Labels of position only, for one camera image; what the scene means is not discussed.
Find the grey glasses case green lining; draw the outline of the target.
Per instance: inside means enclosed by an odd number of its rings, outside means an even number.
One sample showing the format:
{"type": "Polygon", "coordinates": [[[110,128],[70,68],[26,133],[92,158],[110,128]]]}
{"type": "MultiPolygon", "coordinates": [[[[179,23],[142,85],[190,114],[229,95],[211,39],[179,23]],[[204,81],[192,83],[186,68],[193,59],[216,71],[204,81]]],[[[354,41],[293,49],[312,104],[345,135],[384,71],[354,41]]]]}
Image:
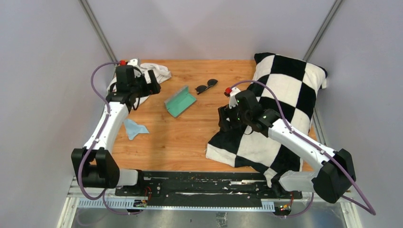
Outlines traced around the grey glasses case green lining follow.
{"type": "Polygon", "coordinates": [[[173,117],[179,117],[189,107],[191,107],[197,101],[190,91],[189,86],[183,86],[174,95],[164,101],[167,112],[173,117]]]}

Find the black sunglasses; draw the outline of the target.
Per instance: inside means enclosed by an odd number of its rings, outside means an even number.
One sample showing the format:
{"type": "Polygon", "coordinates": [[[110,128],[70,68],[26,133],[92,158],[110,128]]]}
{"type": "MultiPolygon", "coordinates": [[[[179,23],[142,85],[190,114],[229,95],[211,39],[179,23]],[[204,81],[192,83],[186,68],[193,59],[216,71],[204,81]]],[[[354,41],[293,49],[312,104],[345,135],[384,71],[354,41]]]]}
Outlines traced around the black sunglasses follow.
{"type": "Polygon", "coordinates": [[[196,90],[196,94],[200,95],[201,93],[205,92],[206,90],[208,90],[209,88],[215,86],[218,83],[217,79],[209,79],[207,81],[207,85],[199,85],[195,88],[196,90]]]}

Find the light blue lens cloth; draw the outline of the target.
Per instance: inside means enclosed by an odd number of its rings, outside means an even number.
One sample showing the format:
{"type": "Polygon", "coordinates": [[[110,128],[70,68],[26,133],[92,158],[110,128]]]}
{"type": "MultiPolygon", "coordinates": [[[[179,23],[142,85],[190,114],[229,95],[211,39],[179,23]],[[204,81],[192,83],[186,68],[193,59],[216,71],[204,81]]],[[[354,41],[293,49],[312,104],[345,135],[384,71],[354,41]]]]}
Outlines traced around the light blue lens cloth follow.
{"type": "Polygon", "coordinates": [[[148,134],[149,131],[144,125],[137,124],[131,119],[125,119],[124,127],[129,140],[133,140],[138,134],[148,134]]]}

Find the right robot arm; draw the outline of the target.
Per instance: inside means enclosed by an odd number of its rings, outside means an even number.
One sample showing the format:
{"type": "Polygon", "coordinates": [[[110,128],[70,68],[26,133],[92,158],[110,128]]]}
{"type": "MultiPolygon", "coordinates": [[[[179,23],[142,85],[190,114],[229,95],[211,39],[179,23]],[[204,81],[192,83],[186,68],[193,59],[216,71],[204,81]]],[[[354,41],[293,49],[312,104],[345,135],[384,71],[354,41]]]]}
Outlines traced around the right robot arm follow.
{"type": "Polygon", "coordinates": [[[277,141],[306,161],[313,171],[287,171],[271,185],[272,194],[284,198],[290,191],[314,192],[328,203],[336,203],[355,183],[352,155],[345,149],[336,151],[321,145],[291,126],[279,112],[264,109],[250,90],[226,88],[230,99],[220,107],[219,127],[224,131],[247,125],[253,133],[277,141]]]}

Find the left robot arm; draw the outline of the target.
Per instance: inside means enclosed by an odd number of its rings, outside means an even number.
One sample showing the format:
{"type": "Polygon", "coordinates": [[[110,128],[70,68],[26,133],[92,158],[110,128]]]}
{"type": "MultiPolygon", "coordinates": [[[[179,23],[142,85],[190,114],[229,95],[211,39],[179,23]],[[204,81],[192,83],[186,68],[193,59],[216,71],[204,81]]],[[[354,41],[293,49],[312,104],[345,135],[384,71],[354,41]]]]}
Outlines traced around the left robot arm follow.
{"type": "Polygon", "coordinates": [[[141,70],[133,65],[120,65],[115,69],[115,81],[107,95],[102,95],[104,110],[97,127],[82,148],[75,148],[71,160],[77,182],[82,188],[114,189],[127,186],[134,196],[145,192],[140,171],[119,168],[112,149],[121,125],[135,110],[142,97],[158,94],[161,86],[153,69],[141,70]]]}

